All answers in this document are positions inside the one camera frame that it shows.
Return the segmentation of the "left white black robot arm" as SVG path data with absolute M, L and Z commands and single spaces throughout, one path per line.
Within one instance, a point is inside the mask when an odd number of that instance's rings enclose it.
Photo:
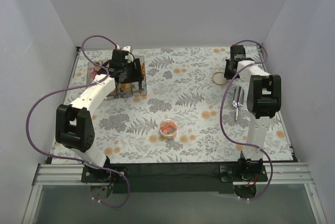
M 110 179 L 111 169 L 109 158 L 95 143 L 93 113 L 109 95 L 133 95 L 143 85 L 141 61 L 132 54 L 131 47 L 126 46 L 113 50 L 110 60 L 95 62 L 90 87 L 70 104 L 57 108 L 56 142 L 74 151 L 100 182 Z

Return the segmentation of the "silver metal scoop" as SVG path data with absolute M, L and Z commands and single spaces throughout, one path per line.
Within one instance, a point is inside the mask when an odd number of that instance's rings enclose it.
M 245 92 L 242 86 L 234 87 L 232 105 L 236 110 L 235 117 L 234 117 L 235 121 L 238 121 L 239 109 L 243 107 L 244 95 L 245 95 Z

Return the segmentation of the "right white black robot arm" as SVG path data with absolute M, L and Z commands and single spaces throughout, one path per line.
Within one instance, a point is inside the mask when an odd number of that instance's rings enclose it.
M 281 77 L 272 75 L 246 56 L 241 43 L 230 47 L 230 58 L 226 60 L 224 78 L 243 78 L 249 81 L 247 109 L 250 124 L 246 143 L 237 162 L 229 168 L 220 168 L 221 179 L 227 182 L 267 181 L 263 165 L 263 147 L 270 120 L 281 108 Z

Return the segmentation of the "clear compartment candy box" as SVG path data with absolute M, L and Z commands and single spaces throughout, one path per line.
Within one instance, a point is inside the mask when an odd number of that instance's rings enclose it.
M 108 99 L 128 98 L 147 94 L 146 72 L 144 57 L 130 58 L 126 53 L 113 53 L 112 57 L 105 61 L 97 61 L 99 66 L 109 71 L 110 77 L 114 77 L 116 88 L 107 95 Z

